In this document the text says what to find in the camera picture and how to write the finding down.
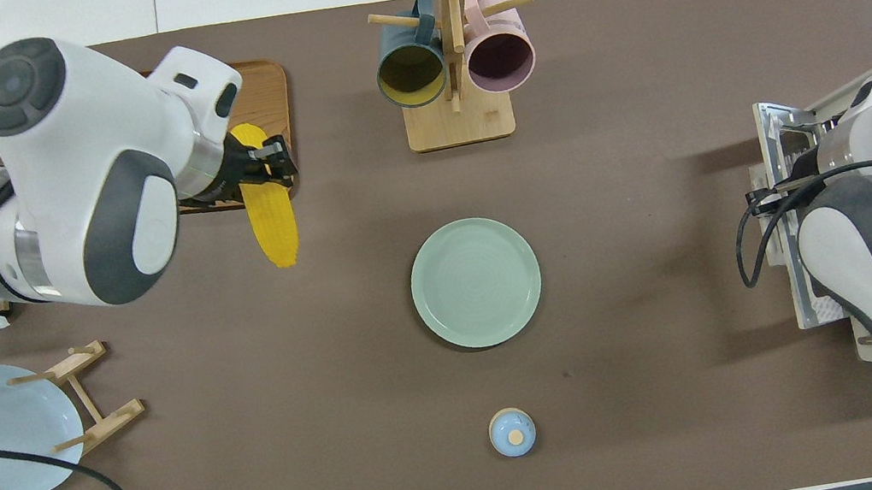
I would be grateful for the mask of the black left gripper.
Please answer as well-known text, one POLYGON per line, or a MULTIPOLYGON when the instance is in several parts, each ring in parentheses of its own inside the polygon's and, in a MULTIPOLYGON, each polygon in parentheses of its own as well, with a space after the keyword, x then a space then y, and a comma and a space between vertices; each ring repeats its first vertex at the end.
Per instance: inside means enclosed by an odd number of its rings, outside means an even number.
POLYGON ((207 210, 219 203, 241 204, 243 186, 273 184, 293 191, 299 171, 291 159, 282 135, 267 136, 259 145, 223 140, 206 154, 194 155, 192 165, 177 178, 181 207, 207 210))

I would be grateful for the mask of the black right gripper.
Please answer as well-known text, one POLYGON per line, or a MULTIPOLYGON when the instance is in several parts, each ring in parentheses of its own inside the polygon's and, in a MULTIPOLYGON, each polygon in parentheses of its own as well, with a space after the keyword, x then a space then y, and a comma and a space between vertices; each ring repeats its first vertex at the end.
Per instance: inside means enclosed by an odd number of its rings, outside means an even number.
POLYGON ((756 188, 745 194, 747 213, 757 214, 779 209, 782 202, 800 188, 798 180, 784 181, 778 186, 756 188))

